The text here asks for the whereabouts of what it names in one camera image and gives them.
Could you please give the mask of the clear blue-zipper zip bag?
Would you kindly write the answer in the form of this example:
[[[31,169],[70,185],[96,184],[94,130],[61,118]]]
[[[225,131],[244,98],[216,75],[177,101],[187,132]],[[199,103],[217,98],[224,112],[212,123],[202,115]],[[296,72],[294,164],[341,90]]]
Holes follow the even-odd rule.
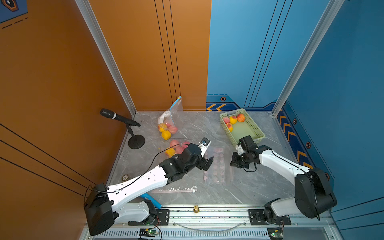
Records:
[[[168,128],[170,126],[175,126],[178,128],[179,132],[183,124],[183,121],[181,119],[183,111],[183,100],[182,97],[179,96],[175,100],[175,102],[158,117],[157,123],[164,123],[167,125]]]

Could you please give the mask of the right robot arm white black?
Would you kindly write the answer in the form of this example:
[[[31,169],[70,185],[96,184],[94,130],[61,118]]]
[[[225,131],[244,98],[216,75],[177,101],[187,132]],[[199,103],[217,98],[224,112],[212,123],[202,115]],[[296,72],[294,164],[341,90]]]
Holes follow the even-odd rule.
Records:
[[[250,164],[274,170],[295,187],[293,197],[265,204],[262,219],[269,224],[276,224],[278,218],[294,214],[303,214],[309,219],[319,218],[320,214],[337,205],[337,198],[323,170],[291,162],[268,146],[258,146],[251,136],[246,136],[236,145],[230,165],[246,171]]]

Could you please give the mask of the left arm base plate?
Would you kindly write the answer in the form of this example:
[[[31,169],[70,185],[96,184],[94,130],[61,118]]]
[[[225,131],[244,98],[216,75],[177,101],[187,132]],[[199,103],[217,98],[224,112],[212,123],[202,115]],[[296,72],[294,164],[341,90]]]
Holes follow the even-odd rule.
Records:
[[[168,226],[170,220],[169,210],[157,210],[157,215],[151,220],[144,220],[142,222],[128,222],[129,226]]]

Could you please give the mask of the pink-dotted zip bag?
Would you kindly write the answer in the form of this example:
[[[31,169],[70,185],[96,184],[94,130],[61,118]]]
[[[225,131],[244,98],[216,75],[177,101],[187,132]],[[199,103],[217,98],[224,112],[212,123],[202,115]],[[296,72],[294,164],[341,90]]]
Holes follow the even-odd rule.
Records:
[[[165,149],[164,153],[168,158],[173,157],[176,154],[181,154],[190,143],[191,142],[189,141],[180,142],[178,140],[171,140],[169,146]]]
[[[229,150],[224,147],[212,147],[206,151],[204,157],[213,157],[213,162],[204,172],[203,182],[210,186],[227,186],[233,175]]]

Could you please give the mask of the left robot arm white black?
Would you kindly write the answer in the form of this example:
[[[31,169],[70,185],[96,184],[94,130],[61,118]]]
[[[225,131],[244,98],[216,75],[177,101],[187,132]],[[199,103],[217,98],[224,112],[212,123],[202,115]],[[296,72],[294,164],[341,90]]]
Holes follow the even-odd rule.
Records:
[[[150,200],[131,201],[182,179],[194,168],[207,171],[213,163],[213,158],[204,157],[210,144],[204,138],[199,145],[189,144],[181,154],[162,161],[136,178],[108,187],[104,184],[94,186],[84,203],[89,234],[99,235],[115,223],[152,223],[157,215],[154,204]]]

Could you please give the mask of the pale pink peach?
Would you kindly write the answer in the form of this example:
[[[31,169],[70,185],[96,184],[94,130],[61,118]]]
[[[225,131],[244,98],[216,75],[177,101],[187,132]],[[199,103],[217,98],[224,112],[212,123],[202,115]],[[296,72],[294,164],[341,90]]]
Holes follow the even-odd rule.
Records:
[[[176,149],[175,149],[175,153],[176,154],[181,154],[183,151],[184,151],[184,147],[182,147],[182,146],[179,146],[179,147],[177,147]]]

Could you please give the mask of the pink peach with leaf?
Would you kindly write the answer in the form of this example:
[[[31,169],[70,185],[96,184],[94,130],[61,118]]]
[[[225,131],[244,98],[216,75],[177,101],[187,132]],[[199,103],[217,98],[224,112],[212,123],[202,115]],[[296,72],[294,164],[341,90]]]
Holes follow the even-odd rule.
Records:
[[[170,147],[176,149],[179,146],[180,142],[177,140],[172,140],[170,142]]]

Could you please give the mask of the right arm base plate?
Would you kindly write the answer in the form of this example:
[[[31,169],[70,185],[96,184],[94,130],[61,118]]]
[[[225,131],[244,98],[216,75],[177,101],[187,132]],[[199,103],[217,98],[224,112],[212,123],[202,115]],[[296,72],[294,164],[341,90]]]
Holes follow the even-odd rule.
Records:
[[[290,226],[292,224],[290,216],[276,217],[270,221],[264,214],[263,209],[249,209],[249,220],[252,226]]]

